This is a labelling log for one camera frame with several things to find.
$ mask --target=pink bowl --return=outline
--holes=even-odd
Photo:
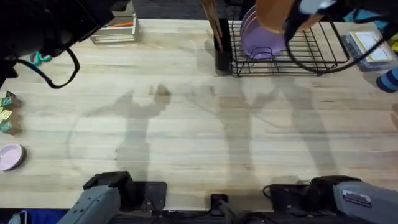
[[[6,171],[19,165],[24,157],[24,150],[18,144],[8,144],[0,148],[0,170]]]

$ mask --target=gray robot arm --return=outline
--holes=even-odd
[[[398,192],[365,182],[342,182],[333,188],[337,209],[377,224],[398,223]]]
[[[108,185],[85,190],[58,224],[107,224],[119,213],[121,200],[118,188]]]

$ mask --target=black mount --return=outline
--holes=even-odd
[[[120,211],[157,210],[165,207],[167,185],[165,182],[133,181],[127,171],[96,174],[84,186],[88,190],[94,186],[117,187],[120,193]]]

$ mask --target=purple plate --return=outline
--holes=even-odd
[[[242,19],[242,23],[241,23],[241,28],[240,28],[240,33],[242,33],[242,28],[244,26],[244,23],[246,22],[246,19],[256,11],[256,6],[253,6],[252,8],[250,8],[247,13],[244,15],[243,19]]]
[[[14,168],[23,158],[24,150],[18,144],[8,144],[0,148],[0,170]]]
[[[266,30],[256,18],[249,22],[241,37],[242,48],[247,56],[255,60],[266,59],[284,48],[285,41],[282,34]]]

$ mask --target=dish rack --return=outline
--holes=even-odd
[[[239,15],[242,15],[241,8],[241,4],[235,3],[233,5],[227,4],[225,10],[226,17],[230,23],[229,32],[231,34],[232,45],[231,68],[234,76],[273,74],[321,75],[304,70],[294,64],[285,49],[274,54],[270,47],[263,46],[259,48],[264,49],[263,53],[271,54],[271,57],[260,60],[248,57],[241,48],[241,21],[239,20]],[[330,26],[334,35],[330,34],[330,29],[325,31],[325,26]],[[340,49],[333,49],[330,40],[332,38],[334,43],[338,43]],[[295,58],[304,65],[314,69],[333,69],[350,59],[337,28],[330,21],[319,22],[308,30],[297,32],[289,43]]]

